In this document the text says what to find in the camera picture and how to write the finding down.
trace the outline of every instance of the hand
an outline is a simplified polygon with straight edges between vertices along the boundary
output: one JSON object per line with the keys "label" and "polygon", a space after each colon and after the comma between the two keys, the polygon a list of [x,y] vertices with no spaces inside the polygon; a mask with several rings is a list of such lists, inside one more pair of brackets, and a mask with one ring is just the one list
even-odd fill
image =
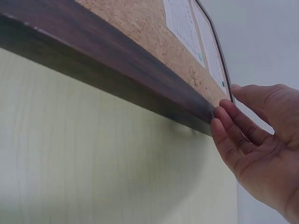
{"label": "hand", "polygon": [[275,134],[222,100],[211,130],[223,161],[253,197],[299,223],[299,91],[279,84],[233,85],[232,92]]}

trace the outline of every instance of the paper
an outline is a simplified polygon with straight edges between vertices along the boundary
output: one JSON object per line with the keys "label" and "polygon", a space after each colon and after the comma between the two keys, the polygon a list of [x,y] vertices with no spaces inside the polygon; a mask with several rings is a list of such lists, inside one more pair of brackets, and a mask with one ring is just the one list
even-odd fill
{"label": "paper", "polygon": [[205,19],[205,15],[200,11],[198,4],[194,0],[192,0],[192,7],[199,26],[210,74],[221,87],[221,89],[227,94],[224,77],[219,62],[220,60],[217,53],[218,50],[214,42],[214,35],[212,34],[209,23]]}
{"label": "paper", "polygon": [[167,28],[205,68],[188,0],[164,0]]}

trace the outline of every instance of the wooden frame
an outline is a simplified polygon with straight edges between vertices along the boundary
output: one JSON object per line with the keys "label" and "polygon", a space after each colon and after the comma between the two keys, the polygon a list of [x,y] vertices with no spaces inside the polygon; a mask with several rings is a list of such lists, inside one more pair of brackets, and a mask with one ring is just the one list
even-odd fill
{"label": "wooden frame", "polygon": [[0,1],[0,47],[210,135],[206,99],[74,0]]}

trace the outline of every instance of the fingernail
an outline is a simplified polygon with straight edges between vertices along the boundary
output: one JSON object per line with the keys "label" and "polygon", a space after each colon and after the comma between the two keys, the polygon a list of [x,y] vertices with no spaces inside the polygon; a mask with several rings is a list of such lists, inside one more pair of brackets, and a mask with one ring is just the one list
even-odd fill
{"label": "fingernail", "polygon": [[241,86],[238,84],[232,84],[232,89],[239,89]]}

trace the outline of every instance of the cork surface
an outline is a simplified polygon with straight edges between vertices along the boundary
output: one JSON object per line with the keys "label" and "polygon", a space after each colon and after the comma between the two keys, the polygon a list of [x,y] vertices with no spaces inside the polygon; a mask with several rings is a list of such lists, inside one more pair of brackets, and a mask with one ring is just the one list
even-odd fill
{"label": "cork surface", "polygon": [[193,19],[206,69],[167,28],[163,0],[76,1],[150,52],[212,105],[217,106],[223,98],[229,99],[229,95],[225,95],[209,73],[203,43],[194,15]]}

